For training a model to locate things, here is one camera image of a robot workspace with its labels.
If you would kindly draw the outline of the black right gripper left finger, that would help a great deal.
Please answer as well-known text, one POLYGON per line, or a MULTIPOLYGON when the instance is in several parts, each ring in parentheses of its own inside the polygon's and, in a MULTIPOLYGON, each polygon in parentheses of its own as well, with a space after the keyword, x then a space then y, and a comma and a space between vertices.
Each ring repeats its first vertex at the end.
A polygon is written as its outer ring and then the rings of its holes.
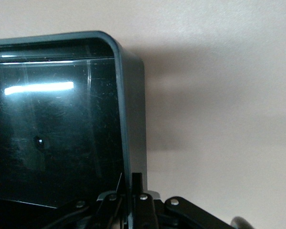
POLYGON ((85 199, 72 201, 41 218, 43 229, 123 229, 123 196, 108 193, 93 204, 85 199))

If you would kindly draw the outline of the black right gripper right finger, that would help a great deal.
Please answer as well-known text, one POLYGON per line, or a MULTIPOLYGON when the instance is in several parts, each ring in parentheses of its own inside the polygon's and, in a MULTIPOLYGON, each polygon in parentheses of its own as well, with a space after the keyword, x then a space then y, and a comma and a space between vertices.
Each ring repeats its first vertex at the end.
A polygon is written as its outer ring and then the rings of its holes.
POLYGON ((134 229, 230 229, 231 226, 185 198, 162 202, 143 191, 143 176, 132 174, 134 229))

